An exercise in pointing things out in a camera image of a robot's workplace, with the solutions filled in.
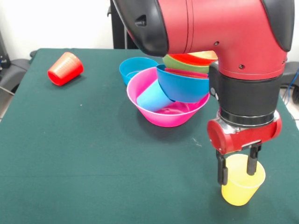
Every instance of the blue cable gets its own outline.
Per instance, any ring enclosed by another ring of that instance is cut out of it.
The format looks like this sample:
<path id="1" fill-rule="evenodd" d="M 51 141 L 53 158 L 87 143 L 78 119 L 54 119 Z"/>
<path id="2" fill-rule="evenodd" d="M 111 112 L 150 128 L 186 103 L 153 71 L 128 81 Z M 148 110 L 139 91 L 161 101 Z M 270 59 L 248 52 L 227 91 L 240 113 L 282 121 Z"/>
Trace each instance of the blue cable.
<path id="1" fill-rule="evenodd" d="M 297 70 L 296 75 L 293 78 L 292 82 L 288 86 L 288 90 L 287 91 L 289 91 L 289 97 L 288 97 L 288 102 L 285 105 L 288 105 L 288 103 L 290 102 L 290 91 L 291 91 L 291 87 L 293 86 L 293 84 L 296 81 L 296 79 L 298 78 L 298 76 L 299 76 L 299 69 Z"/>

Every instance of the orange bowl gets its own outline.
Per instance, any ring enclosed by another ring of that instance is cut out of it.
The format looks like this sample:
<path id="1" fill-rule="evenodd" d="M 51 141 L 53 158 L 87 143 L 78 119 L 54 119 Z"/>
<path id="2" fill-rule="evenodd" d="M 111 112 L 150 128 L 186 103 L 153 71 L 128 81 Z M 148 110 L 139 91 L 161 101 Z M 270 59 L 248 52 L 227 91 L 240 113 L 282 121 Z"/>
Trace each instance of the orange bowl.
<path id="1" fill-rule="evenodd" d="M 180 62 L 197 66 L 209 66 L 211 63 L 218 60 L 216 53 L 212 50 L 170 56 Z"/>

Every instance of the yellow cup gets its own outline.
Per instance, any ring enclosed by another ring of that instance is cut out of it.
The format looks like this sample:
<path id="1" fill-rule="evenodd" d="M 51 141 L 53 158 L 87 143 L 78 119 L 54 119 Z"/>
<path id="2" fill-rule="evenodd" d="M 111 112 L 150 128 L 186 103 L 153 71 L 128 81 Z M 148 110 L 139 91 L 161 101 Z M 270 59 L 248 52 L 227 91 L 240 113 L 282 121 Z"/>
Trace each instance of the yellow cup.
<path id="1" fill-rule="evenodd" d="M 260 162 L 257 162 L 256 173 L 247 174 L 248 156 L 243 154 L 231 155 L 226 159 L 228 168 L 228 183 L 222 185 L 223 198 L 235 206 L 245 205 L 252 198 L 266 178 L 266 172 Z"/>

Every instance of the pink bowl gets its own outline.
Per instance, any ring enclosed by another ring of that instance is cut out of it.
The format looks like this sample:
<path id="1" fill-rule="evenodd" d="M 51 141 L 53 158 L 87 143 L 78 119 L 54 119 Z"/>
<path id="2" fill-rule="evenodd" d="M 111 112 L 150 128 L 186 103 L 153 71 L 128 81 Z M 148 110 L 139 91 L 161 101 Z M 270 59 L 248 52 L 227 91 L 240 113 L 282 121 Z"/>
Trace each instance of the pink bowl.
<path id="1" fill-rule="evenodd" d="M 161 127 L 176 127 L 187 122 L 209 100 L 208 93 L 199 102 L 194 104 L 175 102 L 157 112 L 147 111 L 137 105 L 138 96 L 157 80 L 157 69 L 150 68 L 136 74 L 129 82 L 127 94 L 132 103 L 152 124 Z"/>

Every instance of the blue bowl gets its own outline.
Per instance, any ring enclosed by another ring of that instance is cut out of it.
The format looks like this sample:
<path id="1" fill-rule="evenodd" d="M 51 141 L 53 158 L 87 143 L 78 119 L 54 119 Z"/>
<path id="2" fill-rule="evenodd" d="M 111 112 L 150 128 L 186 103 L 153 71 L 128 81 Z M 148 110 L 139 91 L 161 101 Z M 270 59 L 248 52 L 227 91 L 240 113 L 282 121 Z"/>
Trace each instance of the blue bowl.
<path id="1" fill-rule="evenodd" d="M 165 65 L 157 66 L 157 75 L 161 88 L 173 101 L 196 103 L 209 93 L 209 79 L 190 78 L 165 71 Z"/>
<path id="2" fill-rule="evenodd" d="M 138 72 L 156 67 L 158 63 L 147 57 L 132 57 L 120 65 L 120 72 L 125 85 L 128 85 L 131 78 Z"/>

